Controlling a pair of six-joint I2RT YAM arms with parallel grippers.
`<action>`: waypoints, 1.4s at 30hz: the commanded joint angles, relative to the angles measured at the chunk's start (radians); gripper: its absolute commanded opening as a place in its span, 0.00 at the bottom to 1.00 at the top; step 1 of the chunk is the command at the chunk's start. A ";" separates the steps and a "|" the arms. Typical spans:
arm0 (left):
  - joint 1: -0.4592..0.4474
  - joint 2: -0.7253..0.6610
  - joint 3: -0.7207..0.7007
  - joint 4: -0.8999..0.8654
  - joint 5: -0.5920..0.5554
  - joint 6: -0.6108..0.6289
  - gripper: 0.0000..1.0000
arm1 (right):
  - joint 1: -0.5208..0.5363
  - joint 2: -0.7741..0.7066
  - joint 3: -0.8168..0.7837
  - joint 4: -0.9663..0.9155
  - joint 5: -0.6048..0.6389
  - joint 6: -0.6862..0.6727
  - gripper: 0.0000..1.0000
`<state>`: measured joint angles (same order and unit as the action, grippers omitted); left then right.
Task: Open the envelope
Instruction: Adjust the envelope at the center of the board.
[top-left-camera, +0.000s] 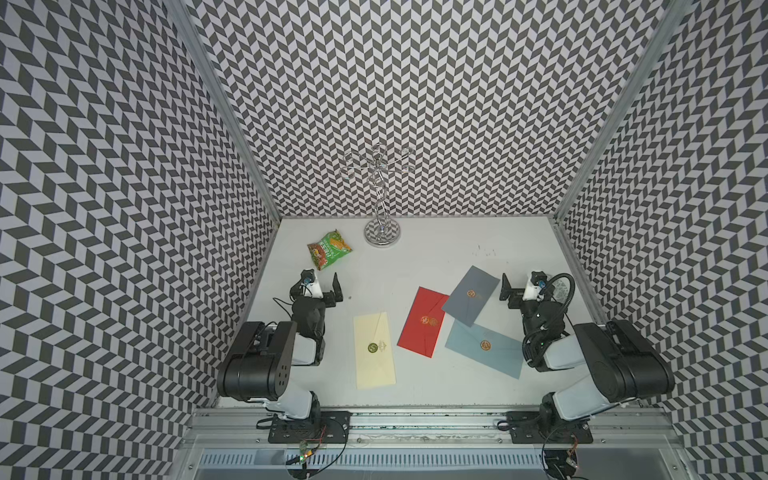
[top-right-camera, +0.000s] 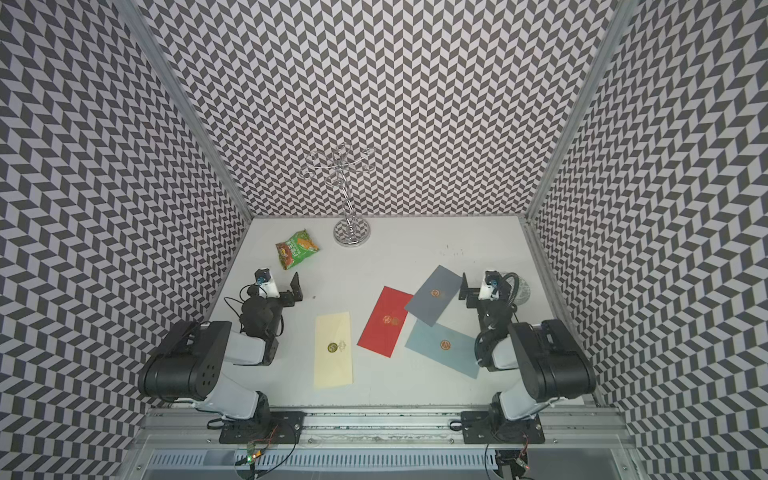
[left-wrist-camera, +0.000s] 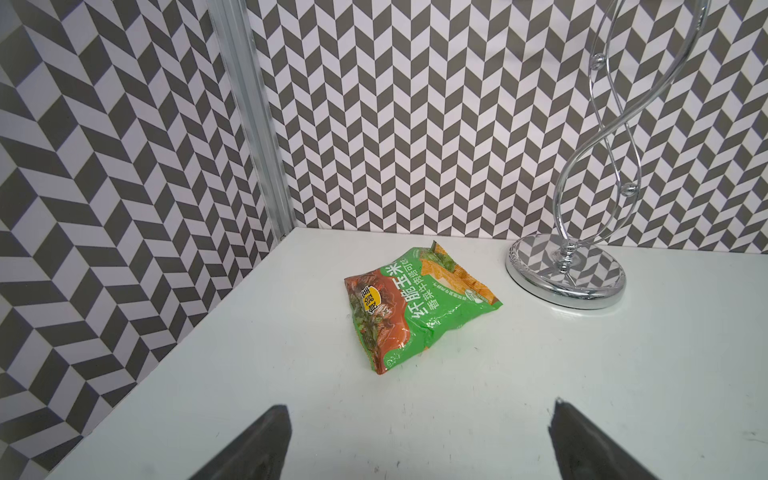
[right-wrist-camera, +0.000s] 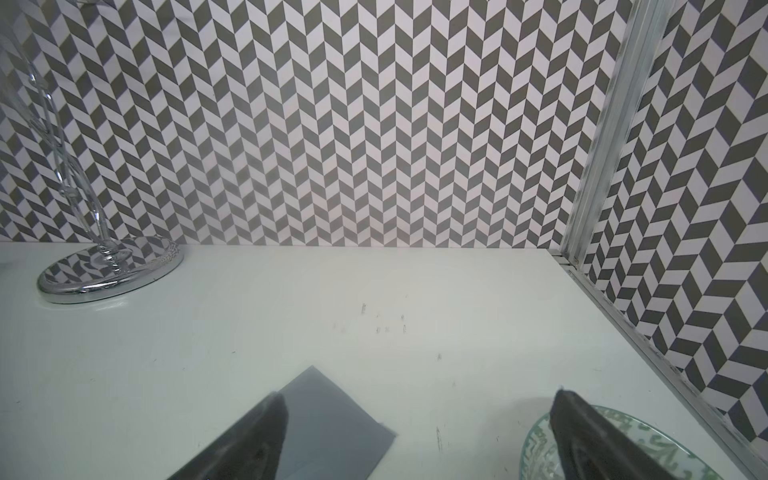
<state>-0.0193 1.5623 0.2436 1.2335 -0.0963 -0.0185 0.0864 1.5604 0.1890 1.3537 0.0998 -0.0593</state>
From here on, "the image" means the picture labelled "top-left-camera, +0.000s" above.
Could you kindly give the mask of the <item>dark grey envelope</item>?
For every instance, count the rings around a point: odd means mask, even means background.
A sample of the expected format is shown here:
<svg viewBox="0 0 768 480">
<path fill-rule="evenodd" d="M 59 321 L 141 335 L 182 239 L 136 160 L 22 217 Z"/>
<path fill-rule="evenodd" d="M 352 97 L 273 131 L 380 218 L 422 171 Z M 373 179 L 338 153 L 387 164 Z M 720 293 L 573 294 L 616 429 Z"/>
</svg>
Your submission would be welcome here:
<svg viewBox="0 0 768 480">
<path fill-rule="evenodd" d="M 442 310 L 465 326 L 472 327 L 499 282 L 499 278 L 472 266 L 454 288 Z"/>
</svg>

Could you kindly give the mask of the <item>red envelope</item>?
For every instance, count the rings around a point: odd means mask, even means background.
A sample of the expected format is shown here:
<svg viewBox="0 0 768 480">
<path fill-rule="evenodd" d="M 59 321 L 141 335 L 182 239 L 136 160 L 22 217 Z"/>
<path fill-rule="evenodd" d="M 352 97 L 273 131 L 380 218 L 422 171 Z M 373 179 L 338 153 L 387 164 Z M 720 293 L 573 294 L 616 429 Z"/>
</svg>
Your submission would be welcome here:
<svg viewBox="0 0 768 480">
<path fill-rule="evenodd" d="M 448 295 L 419 287 L 401 331 L 397 346 L 432 358 L 445 317 Z"/>
</svg>

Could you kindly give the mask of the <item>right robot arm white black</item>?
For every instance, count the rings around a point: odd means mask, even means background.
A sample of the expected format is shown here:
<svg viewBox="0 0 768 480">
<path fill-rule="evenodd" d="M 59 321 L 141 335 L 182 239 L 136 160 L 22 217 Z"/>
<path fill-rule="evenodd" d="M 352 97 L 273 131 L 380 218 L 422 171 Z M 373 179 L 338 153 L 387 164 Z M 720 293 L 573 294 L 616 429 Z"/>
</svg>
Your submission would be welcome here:
<svg viewBox="0 0 768 480">
<path fill-rule="evenodd" d="M 539 373 L 588 369 L 572 385 L 546 394 L 532 418 L 511 420 L 515 427 L 535 424 L 549 432 L 674 388 L 670 364 L 631 322 L 573 322 L 568 311 L 575 293 L 569 273 L 533 271 L 523 288 L 502 277 L 500 300 L 521 313 L 525 364 Z"/>
</svg>

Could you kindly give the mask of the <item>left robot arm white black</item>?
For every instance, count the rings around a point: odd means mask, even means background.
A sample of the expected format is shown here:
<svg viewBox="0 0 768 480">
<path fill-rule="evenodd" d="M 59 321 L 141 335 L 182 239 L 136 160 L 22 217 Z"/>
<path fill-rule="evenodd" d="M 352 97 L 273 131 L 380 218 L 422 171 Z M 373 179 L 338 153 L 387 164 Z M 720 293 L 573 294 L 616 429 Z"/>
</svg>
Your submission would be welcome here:
<svg viewBox="0 0 768 480">
<path fill-rule="evenodd" d="M 288 301 L 273 301 L 283 322 L 249 321 L 237 333 L 217 373 L 218 395 L 261 405 L 288 424 L 320 424 L 317 395 L 290 379 L 294 367 L 319 365 L 325 353 L 326 310 L 344 300 L 337 275 L 323 290 L 313 269 L 301 272 Z"/>
</svg>

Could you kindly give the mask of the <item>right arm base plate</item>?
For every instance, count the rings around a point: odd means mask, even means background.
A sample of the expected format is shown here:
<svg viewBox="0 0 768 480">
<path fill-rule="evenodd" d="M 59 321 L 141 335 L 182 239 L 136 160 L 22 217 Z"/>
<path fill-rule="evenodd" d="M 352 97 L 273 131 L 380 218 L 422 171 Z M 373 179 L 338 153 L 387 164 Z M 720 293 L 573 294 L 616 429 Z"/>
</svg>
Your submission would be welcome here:
<svg viewBox="0 0 768 480">
<path fill-rule="evenodd" d="M 588 420 L 563 420 L 557 414 L 508 411 L 505 422 L 514 444 L 592 444 Z"/>
</svg>

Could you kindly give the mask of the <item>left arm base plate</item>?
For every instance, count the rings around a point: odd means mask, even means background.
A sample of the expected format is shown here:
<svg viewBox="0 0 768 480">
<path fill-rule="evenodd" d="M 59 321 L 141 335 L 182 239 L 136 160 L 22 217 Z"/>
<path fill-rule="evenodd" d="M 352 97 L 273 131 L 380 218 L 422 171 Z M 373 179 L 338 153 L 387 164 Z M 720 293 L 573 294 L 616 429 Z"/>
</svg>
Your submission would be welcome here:
<svg viewBox="0 0 768 480">
<path fill-rule="evenodd" d="M 270 444 L 298 445 L 302 441 L 321 445 L 344 444 L 352 413 L 345 410 L 321 411 L 304 420 L 275 419 L 269 429 Z"/>
</svg>

